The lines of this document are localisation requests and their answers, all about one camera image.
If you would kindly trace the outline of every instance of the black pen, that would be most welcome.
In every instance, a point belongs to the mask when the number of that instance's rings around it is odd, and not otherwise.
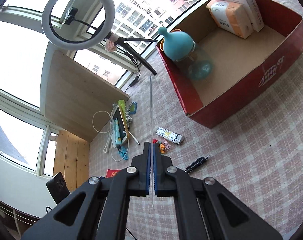
[[[209,158],[209,155],[206,158],[205,157],[198,158],[197,160],[195,160],[191,165],[189,165],[185,169],[185,172],[191,173],[193,170],[195,170],[196,168],[198,168],[199,166],[201,166],[203,163],[205,163],[208,158]]]

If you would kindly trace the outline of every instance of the plaid tablecloth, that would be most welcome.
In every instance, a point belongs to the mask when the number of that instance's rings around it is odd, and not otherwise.
[[[275,0],[303,16],[297,0]],[[185,136],[182,146],[172,145],[168,156],[184,169],[200,156],[210,160],[193,177],[213,176],[266,222],[285,234],[303,221],[303,55],[267,91],[214,129],[184,115],[173,84],[155,52],[149,63],[158,75],[153,83],[153,130],[165,127]],[[149,72],[142,67],[138,84],[129,88],[136,101],[129,160],[119,163],[103,153],[107,135],[90,144],[90,176],[107,169],[122,169],[141,154],[150,141]],[[173,198],[130,200],[127,227],[139,239],[178,239]]]

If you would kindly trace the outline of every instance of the white wall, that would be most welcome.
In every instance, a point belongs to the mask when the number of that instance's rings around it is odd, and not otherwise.
[[[47,190],[45,177],[8,163],[0,156],[0,201],[24,213],[43,217],[46,206],[56,204]]]

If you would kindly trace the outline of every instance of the patterned white lighter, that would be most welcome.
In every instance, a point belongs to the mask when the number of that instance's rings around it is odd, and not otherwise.
[[[185,138],[184,136],[182,136],[178,133],[174,133],[174,132],[167,130],[165,128],[162,128],[162,127],[158,127],[156,134],[177,145],[181,145]]]

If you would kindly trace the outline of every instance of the silver screw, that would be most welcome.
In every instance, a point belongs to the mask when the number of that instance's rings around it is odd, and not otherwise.
[[[99,182],[99,178],[97,177],[91,177],[89,180],[88,180],[88,183],[91,184],[91,185],[95,185]]]
[[[207,178],[205,178],[205,183],[207,185],[214,185],[215,184],[215,179],[213,177],[207,177]]]
[[[130,166],[130,167],[128,167],[128,168],[126,169],[126,171],[127,171],[128,173],[135,173],[135,172],[137,171],[137,169],[136,169],[135,167],[133,167],[133,166]]]
[[[168,171],[169,173],[175,173],[175,172],[177,171],[177,168],[176,168],[175,166],[169,166],[169,167],[167,168],[167,171]]]

